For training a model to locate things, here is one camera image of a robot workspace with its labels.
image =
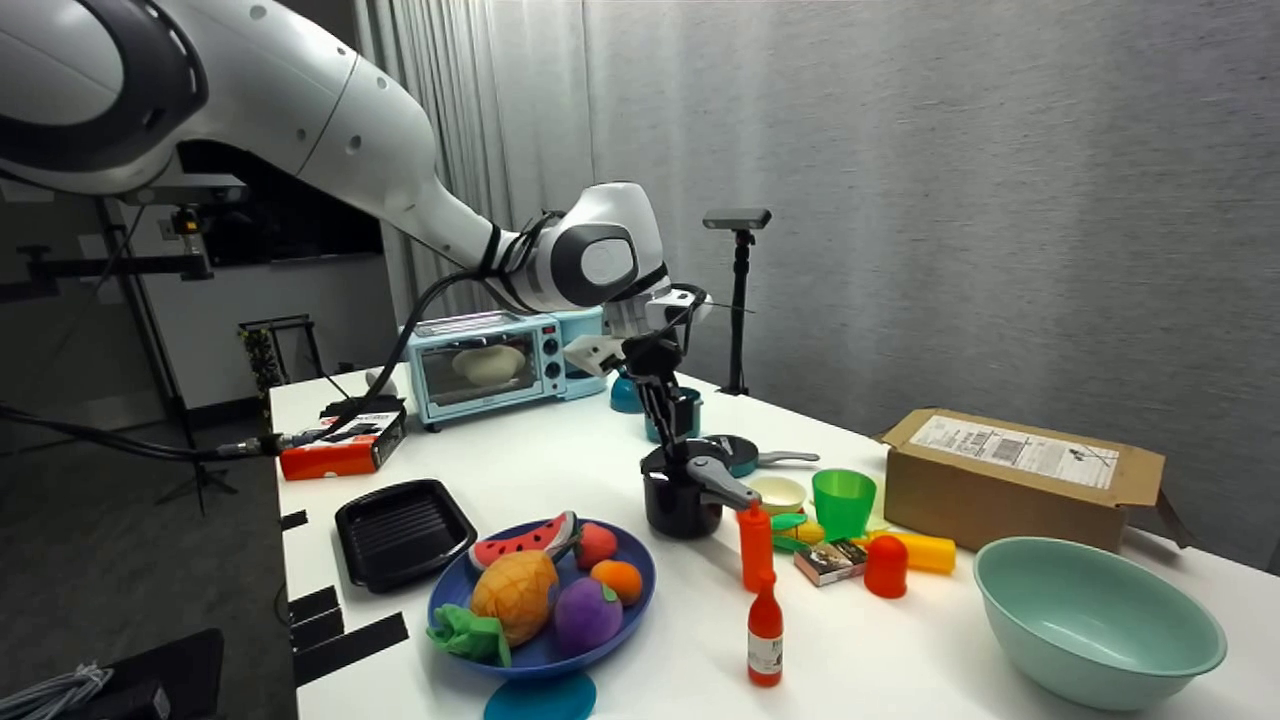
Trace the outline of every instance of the teal bowl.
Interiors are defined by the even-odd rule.
[[[1004,655],[1089,709],[1143,711],[1230,655],[1226,626],[1196,598],[1089,543],[985,543],[978,585]]]

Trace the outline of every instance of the green cup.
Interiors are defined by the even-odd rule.
[[[821,466],[812,471],[812,506],[826,540],[864,534],[876,506],[876,479],[850,466]]]

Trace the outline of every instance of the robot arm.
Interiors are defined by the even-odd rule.
[[[693,304],[646,188],[598,184],[534,235],[439,184],[427,113],[271,0],[4,0],[0,173],[88,195],[153,184],[185,141],[246,146],[480,267],[520,306],[604,304],[630,340]]]

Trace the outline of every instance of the white table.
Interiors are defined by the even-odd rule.
[[[719,396],[698,380],[683,385],[706,389],[706,431],[742,431],[761,448],[812,448],[828,466],[883,475],[883,444],[867,436],[751,396]],[[280,431],[312,426],[329,400],[338,392],[326,380],[271,389],[271,419]],[[306,529],[283,531],[288,595],[334,585],[350,626],[406,611],[413,632],[407,643],[306,683],[296,690],[300,715],[466,720],[485,715],[501,689],[427,647],[434,585],[367,595],[350,585],[338,555],[334,511],[341,502],[420,475],[445,479],[480,534],[573,506],[649,543],[657,595],[639,632],[588,670],[601,690],[598,715],[1092,715],[1042,690],[1002,655],[969,555],[955,575],[911,570],[904,598],[876,598],[860,585],[812,588],[780,555],[785,683],[751,689],[744,679],[751,595],[735,579],[735,523],[724,517],[712,540],[657,534],[639,485],[649,448],[639,414],[622,414],[608,396],[588,396],[407,436],[375,475],[280,479],[280,517],[309,511]],[[1154,547],[1128,547],[1128,555],[1196,595],[1234,643],[1226,668],[1154,715],[1280,715],[1280,579],[1208,553],[1160,561],[1166,543]]]

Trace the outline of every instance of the black tray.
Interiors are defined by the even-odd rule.
[[[338,534],[353,585],[396,592],[445,570],[477,540],[477,529],[439,479],[407,479],[344,502]]]

